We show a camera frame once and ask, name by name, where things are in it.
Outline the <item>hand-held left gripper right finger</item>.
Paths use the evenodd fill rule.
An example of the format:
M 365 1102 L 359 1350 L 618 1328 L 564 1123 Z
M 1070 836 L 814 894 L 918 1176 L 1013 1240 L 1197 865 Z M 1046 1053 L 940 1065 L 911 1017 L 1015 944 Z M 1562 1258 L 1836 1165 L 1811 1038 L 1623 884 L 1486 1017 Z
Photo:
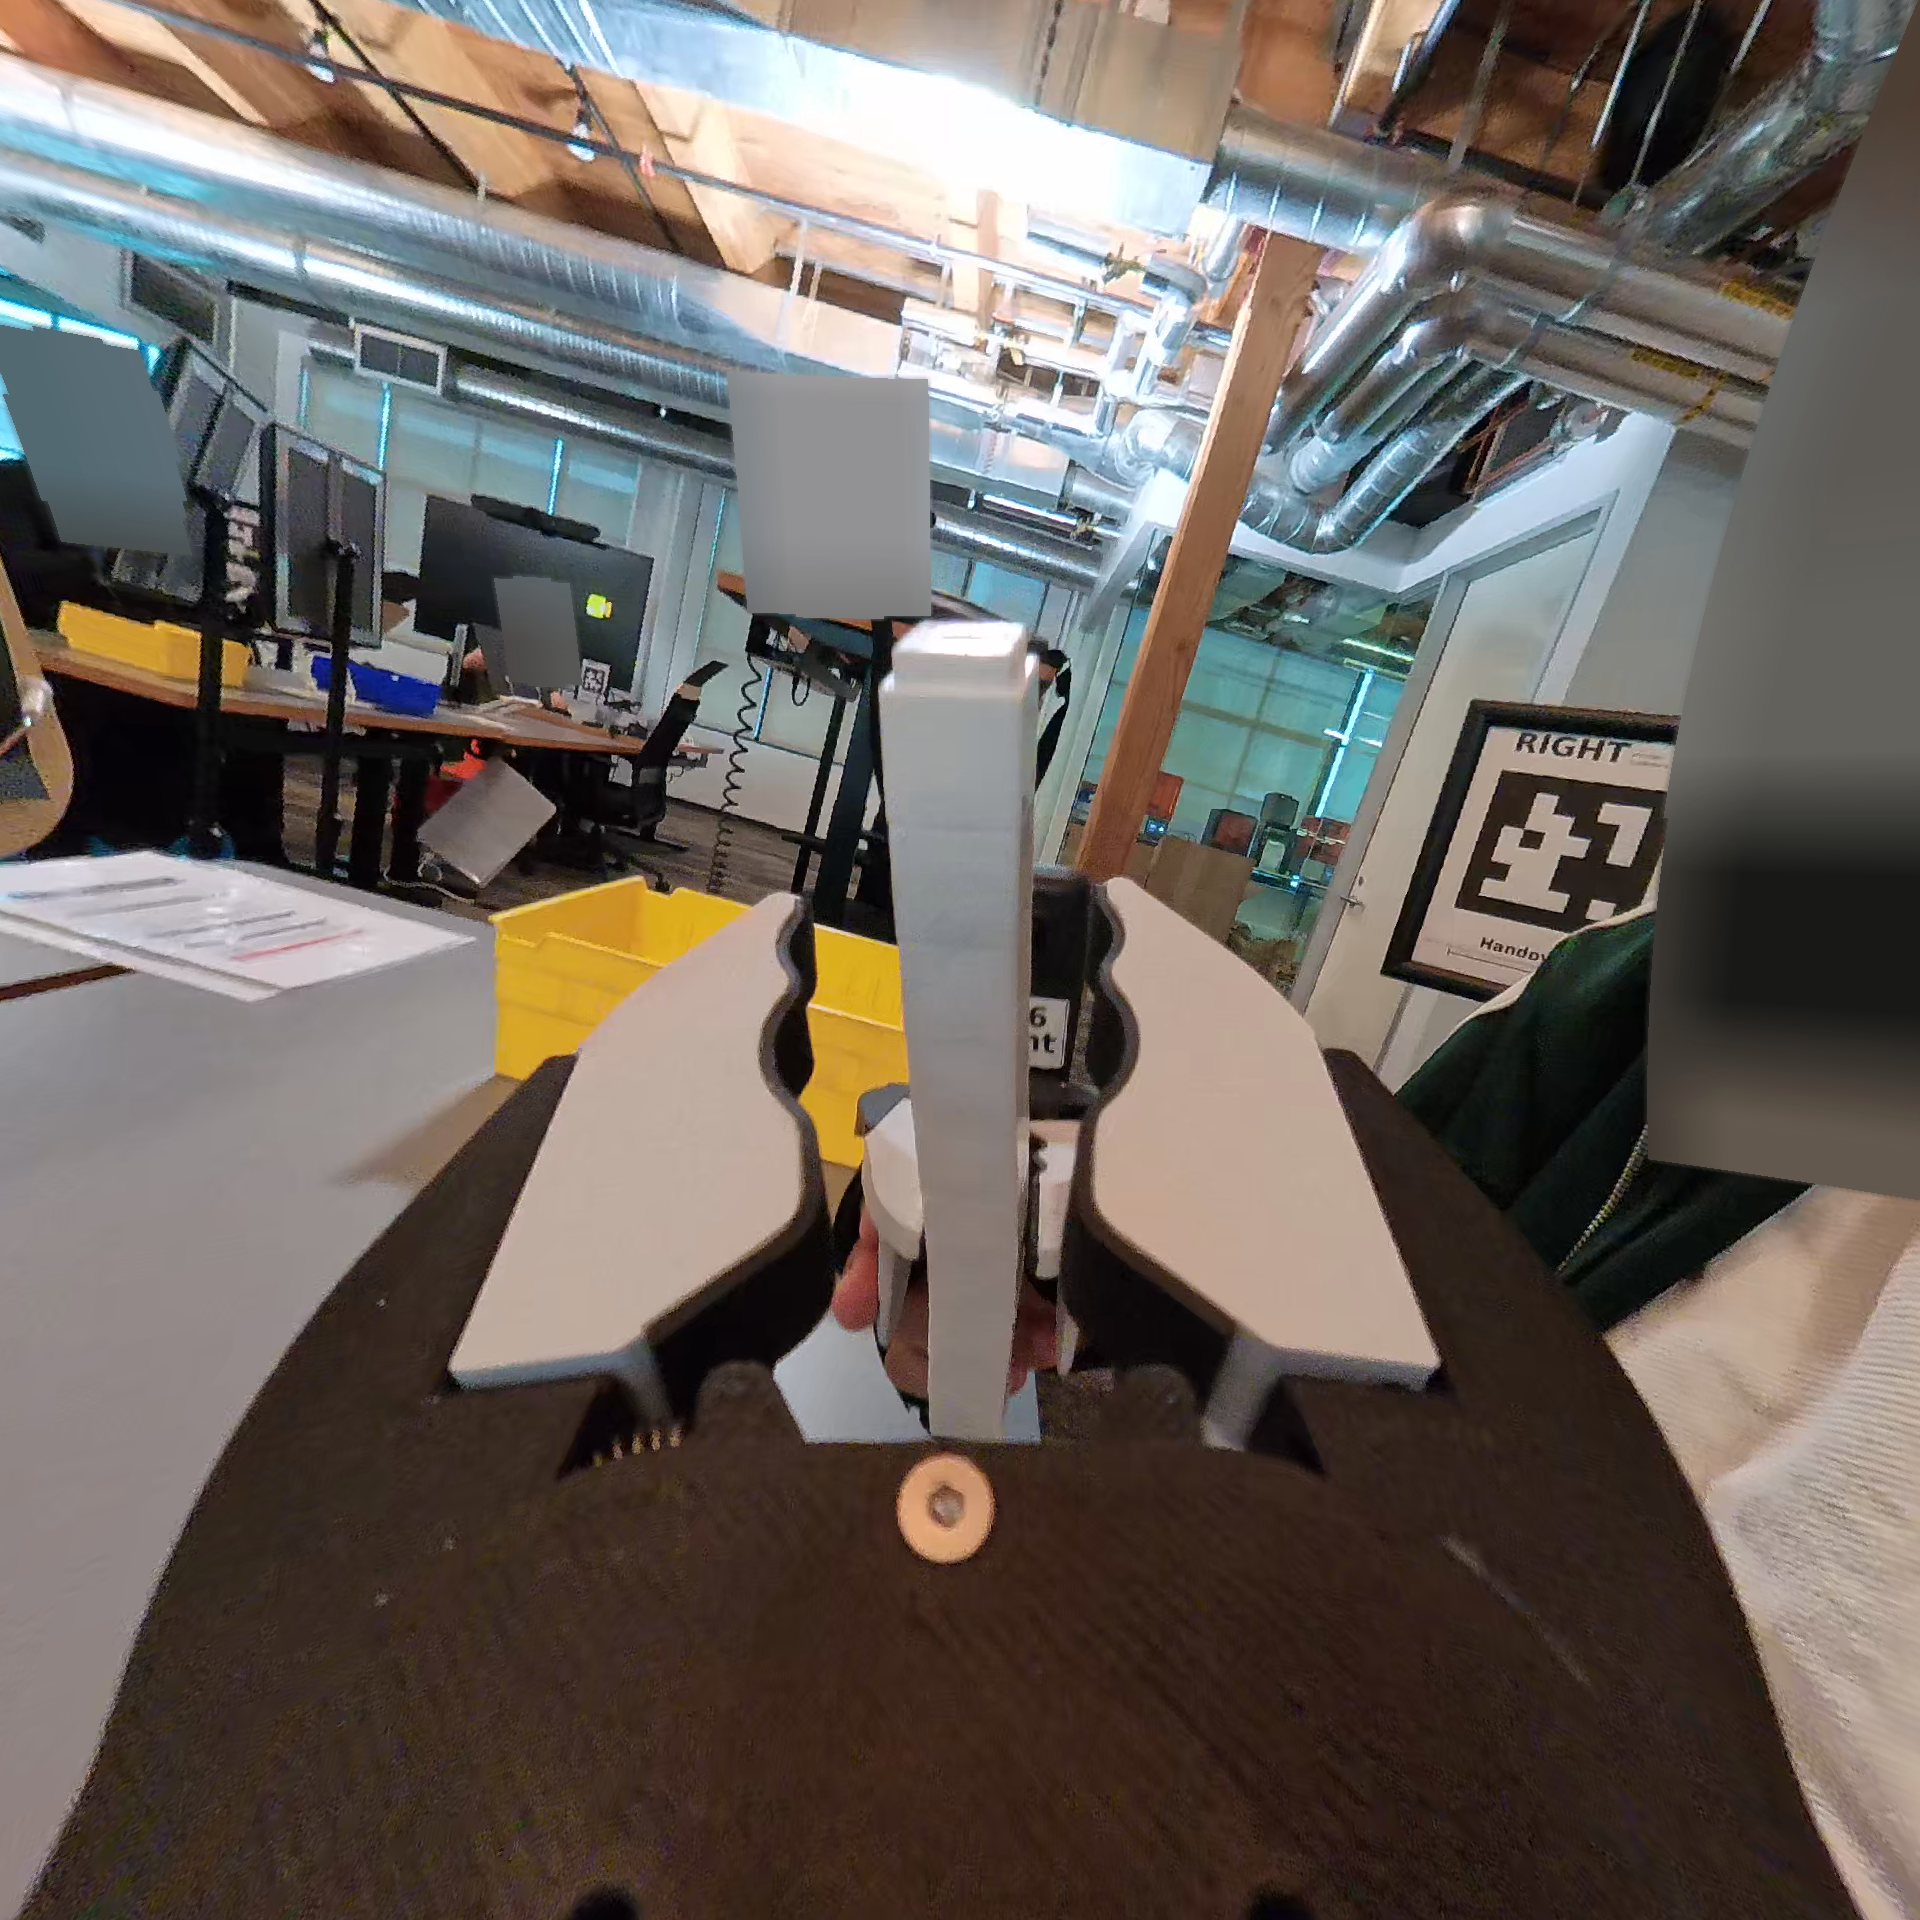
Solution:
M 1068 1309 L 1163 1366 L 1215 1450 L 1309 1454 L 1297 1384 L 1422 1390 L 1441 1353 L 1307 1021 L 1134 880 L 1090 894 Z

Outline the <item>white segmented bar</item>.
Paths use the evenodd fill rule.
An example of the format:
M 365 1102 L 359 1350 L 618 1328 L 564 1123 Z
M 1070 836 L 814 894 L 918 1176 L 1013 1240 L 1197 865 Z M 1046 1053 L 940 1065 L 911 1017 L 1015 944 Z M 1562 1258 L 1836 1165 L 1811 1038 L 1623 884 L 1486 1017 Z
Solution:
M 1023 1290 L 1037 665 L 918 624 L 881 686 L 929 1282 L 929 1427 L 999 1442 Z

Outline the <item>yellow plastic bin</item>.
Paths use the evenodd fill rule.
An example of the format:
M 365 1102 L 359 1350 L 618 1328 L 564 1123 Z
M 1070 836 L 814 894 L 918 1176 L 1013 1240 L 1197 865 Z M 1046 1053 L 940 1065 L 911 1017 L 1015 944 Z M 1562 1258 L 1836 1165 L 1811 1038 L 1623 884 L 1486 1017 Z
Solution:
M 494 915 L 497 1074 L 522 1081 L 571 1053 L 645 978 L 746 913 L 737 900 L 626 878 Z M 823 1161 L 850 1169 L 858 1102 L 908 1077 L 898 953 L 819 929 L 814 968 L 814 1072 L 802 1107 Z

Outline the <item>person's green jacket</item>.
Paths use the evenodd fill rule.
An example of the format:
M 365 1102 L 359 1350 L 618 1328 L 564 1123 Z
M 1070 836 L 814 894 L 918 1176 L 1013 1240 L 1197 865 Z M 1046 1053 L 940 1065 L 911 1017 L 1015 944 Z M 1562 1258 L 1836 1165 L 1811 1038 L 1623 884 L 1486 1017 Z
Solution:
M 1598 1330 L 1691 1282 L 1807 1190 L 1651 1154 L 1655 929 L 1645 902 L 1571 932 L 1398 1089 Z

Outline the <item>grey hanging card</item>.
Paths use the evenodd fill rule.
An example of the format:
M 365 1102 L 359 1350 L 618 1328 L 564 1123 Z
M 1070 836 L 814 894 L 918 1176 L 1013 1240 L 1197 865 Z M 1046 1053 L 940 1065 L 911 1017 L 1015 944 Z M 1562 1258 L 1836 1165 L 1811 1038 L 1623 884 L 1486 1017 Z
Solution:
M 442 873 L 475 891 L 501 875 L 539 832 L 557 821 L 557 805 L 509 760 L 486 760 L 458 781 L 418 829 L 418 848 Z

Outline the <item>wooden standing desk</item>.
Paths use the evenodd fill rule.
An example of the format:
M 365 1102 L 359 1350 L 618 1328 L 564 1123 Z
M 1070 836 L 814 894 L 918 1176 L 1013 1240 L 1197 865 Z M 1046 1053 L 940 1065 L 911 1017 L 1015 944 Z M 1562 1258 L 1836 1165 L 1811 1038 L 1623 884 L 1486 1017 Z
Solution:
M 793 889 L 810 894 L 825 869 L 831 915 L 850 899 L 867 900 L 868 873 L 884 866 L 884 822 L 881 800 L 878 696 L 873 642 L 891 653 L 897 621 L 829 621 L 749 616 L 742 656 L 751 668 L 742 699 L 751 704 L 751 728 L 741 718 L 726 757 L 726 800 L 737 805 L 742 774 L 746 736 L 764 741 L 773 684 L 788 682 L 790 704 L 820 696 L 827 708 L 823 744 L 814 754 L 805 825 L 787 836 L 797 848 Z

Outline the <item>black office chair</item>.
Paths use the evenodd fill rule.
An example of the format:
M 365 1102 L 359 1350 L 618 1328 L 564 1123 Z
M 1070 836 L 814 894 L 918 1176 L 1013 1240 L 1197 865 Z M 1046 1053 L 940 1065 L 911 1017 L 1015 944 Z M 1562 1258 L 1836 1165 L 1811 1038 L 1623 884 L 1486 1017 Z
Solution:
M 596 873 L 613 878 L 638 873 L 653 884 L 665 880 L 658 866 L 642 862 L 628 846 L 667 846 L 658 838 L 667 778 L 699 716 L 709 684 L 725 669 L 721 660 L 697 662 L 665 702 L 641 748 L 607 754 L 599 770 L 582 778 L 574 819 L 582 827 L 590 866 Z

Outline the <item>framed marker poster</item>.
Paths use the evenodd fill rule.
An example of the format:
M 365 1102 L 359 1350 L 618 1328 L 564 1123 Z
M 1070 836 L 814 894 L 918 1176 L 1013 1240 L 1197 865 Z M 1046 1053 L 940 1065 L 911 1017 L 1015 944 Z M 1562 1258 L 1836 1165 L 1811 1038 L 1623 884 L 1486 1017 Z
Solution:
M 1489 1002 L 1652 902 L 1678 718 L 1471 702 L 1383 976 Z

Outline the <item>long wooden desk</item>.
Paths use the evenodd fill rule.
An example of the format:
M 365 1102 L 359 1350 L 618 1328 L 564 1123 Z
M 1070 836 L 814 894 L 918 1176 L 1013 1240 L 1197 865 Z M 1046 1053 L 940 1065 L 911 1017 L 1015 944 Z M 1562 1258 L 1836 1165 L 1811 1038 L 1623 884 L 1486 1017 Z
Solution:
M 426 822 L 427 770 L 455 761 L 471 744 L 501 752 L 557 752 L 588 761 L 641 761 L 649 736 L 619 736 L 574 722 L 537 704 L 505 704 L 478 710 L 438 704 L 431 714 L 399 714 L 341 699 L 343 728 L 326 733 L 331 699 L 311 678 L 287 689 L 220 684 L 212 704 L 202 699 L 202 635 L 186 633 L 186 674 L 163 674 L 143 662 L 78 650 L 52 632 L 31 632 L 31 650 L 45 676 L 86 684 L 118 702 L 179 714 L 190 733 L 170 766 L 182 803 L 165 810 L 154 796 L 140 803 L 140 819 L 156 829 L 157 848 L 186 846 L 193 858 L 241 852 L 242 834 L 223 805 L 229 763 L 258 757 L 283 763 L 307 757 L 341 770 L 354 769 L 353 822 L 334 829 L 330 856 L 315 856 L 311 873 L 364 891 L 420 882 L 420 827 Z

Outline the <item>laminated paper sheet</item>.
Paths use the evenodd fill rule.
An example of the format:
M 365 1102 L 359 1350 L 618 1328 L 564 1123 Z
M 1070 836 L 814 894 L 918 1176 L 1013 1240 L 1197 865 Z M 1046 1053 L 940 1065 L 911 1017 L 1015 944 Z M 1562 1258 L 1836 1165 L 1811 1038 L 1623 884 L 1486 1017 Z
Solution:
M 307 889 L 234 862 L 150 850 L 7 862 L 3 925 L 237 1002 L 397 969 L 473 942 L 459 922 L 406 918 L 353 889 Z

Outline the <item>black panel display on pole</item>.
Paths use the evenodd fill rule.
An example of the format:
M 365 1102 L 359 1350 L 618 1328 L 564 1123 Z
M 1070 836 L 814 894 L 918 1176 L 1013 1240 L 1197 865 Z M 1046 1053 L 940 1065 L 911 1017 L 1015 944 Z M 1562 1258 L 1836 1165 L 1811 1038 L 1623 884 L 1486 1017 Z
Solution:
M 378 633 L 381 476 L 295 425 L 268 424 L 258 453 L 260 611 L 278 640 L 308 640 L 326 665 L 315 875 L 334 880 L 343 846 L 350 659 Z
M 195 686 L 195 760 L 186 850 L 220 858 L 226 645 L 249 646 L 268 561 L 258 494 L 258 437 L 265 408 L 202 347 L 181 341 L 165 363 L 163 395 L 182 472 L 186 531 L 197 561 L 171 561 L 163 595 L 181 606 L 195 635 L 186 659 Z

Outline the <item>bent silver ducts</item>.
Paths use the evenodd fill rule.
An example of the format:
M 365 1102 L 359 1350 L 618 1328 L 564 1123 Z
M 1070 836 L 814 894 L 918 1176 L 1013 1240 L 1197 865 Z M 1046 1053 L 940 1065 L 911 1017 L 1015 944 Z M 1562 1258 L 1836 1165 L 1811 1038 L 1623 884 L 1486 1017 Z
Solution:
M 1516 389 L 1548 387 L 1747 443 L 1795 298 L 1710 252 L 1858 144 L 1858 112 L 1780 90 L 1623 216 L 1585 225 L 1427 155 L 1235 105 L 1207 204 L 1361 257 L 1267 418 L 1241 520 L 1333 553 L 1369 538 Z

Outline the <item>long yellow bin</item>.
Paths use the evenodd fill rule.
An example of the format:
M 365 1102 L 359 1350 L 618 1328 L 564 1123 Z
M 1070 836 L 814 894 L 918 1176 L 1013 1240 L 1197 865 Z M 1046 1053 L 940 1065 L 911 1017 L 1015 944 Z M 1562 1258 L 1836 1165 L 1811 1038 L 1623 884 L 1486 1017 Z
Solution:
M 170 682 L 202 682 L 203 633 L 179 621 L 62 603 L 54 632 L 78 656 L 110 660 Z

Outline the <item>wooden post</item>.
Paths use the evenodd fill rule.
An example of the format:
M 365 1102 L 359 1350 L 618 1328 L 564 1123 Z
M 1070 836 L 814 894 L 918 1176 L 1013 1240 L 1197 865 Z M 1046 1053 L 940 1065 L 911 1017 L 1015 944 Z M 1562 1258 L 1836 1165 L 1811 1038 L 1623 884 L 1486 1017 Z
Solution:
M 1134 852 L 1321 259 L 1321 246 L 1279 233 L 1257 246 L 1077 850 L 1077 869 L 1090 880 L 1125 875 Z

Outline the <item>silver ceiling duct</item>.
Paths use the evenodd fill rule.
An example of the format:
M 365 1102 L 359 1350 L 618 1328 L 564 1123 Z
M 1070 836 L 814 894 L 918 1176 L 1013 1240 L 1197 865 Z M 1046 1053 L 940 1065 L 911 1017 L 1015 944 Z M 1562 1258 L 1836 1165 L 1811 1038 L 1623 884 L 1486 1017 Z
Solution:
M 683 345 L 747 339 L 783 291 L 502 200 L 307 149 L 260 129 L 3 58 L 4 150 L 85 176 L 364 246 L 409 268 L 469 270 L 567 314 L 646 320 Z

